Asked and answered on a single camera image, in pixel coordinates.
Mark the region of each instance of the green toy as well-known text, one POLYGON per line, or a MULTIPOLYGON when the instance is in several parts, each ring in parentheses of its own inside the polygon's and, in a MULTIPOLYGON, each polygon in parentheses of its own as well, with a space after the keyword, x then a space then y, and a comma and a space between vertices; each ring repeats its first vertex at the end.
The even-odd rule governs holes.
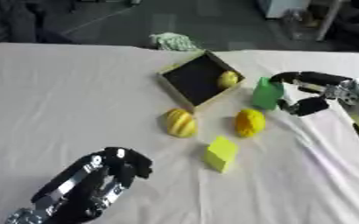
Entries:
POLYGON ((285 90, 282 83, 270 83, 269 78, 262 77, 257 84, 251 103, 260 109, 273 110, 278 104, 285 90))
POLYGON ((204 162, 218 172, 225 172, 235 159, 238 147, 224 136, 217 137, 206 149, 204 162))

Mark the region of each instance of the wooden tray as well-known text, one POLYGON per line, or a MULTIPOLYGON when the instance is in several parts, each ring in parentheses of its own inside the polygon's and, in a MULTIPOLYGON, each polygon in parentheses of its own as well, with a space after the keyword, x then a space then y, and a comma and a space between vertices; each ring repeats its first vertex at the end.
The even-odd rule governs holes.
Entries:
POLYGON ((185 109, 194 113, 239 87, 245 78, 212 52, 205 51, 164 69, 158 73, 158 79, 174 98, 182 102, 185 109), (237 73, 238 83, 222 90, 217 82, 226 71, 237 73))

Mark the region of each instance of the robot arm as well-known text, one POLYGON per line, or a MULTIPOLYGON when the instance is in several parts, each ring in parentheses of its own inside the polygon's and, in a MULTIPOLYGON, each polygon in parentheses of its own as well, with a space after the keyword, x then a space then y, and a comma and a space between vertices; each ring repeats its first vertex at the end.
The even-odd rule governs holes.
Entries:
POLYGON ((149 178, 152 161, 134 150, 109 147, 80 158, 16 211, 6 224, 77 224, 101 216, 135 177, 149 178))
POLYGON ((307 116, 328 109, 327 100, 337 99, 359 127, 359 80, 325 73, 291 72, 277 74, 270 82, 290 83, 299 86, 300 91, 318 95, 298 101, 294 105, 279 100, 279 107, 290 114, 307 116))

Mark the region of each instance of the cable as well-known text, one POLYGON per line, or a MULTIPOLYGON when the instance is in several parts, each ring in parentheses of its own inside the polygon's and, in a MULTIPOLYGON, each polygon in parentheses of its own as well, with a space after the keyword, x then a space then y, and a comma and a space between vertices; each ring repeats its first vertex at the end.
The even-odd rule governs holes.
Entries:
MULTIPOLYGON (((122 1, 108 1, 107 3, 121 3, 122 1)), ((78 26, 75 26, 74 28, 71 28, 71 29, 68 29, 66 31, 63 31, 61 34, 62 35, 67 35, 69 33, 72 33, 72 32, 76 32, 76 31, 79 31, 80 29, 82 28, 85 28, 86 26, 89 26, 89 25, 92 25, 92 24, 95 24, 95 23, 98 23, 98 22, 101 22, 107 18, 111 18, 111 17, 114 17, 116 15, 119 15, 119 14, 122 14, 126 11, 129 11, 131 10, 133 7, 130 7, 130 8, 126 8, 126 9, 123 9, 123 10, 118 10, 118 11, 115 11, 113 13, 110 13, 109 15, 106 15, 106 16, 103 16, 103 17, 99 17, 99 18, 95 18, 85 24, 80 24, 78 26)))

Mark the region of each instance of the lemon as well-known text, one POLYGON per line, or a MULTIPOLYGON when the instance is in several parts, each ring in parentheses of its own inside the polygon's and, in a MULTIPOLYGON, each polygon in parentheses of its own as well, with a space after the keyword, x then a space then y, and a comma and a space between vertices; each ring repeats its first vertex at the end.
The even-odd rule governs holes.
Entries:
POLYGON ((175 137, 191 137, 197 132, 196 121, 186 110, 174 108, 166 114, 167 132, 170 135, 175 137))
POLYGON ((233 71, 223 73, 218 79, 218 87, 225 89, 231 88, 238 83, 238 75, 233 71))
POLYGON ((243 109, 236 116, 236 132, 241 137, 252 137, 265 128, 263 113, 255 109, 243 109))

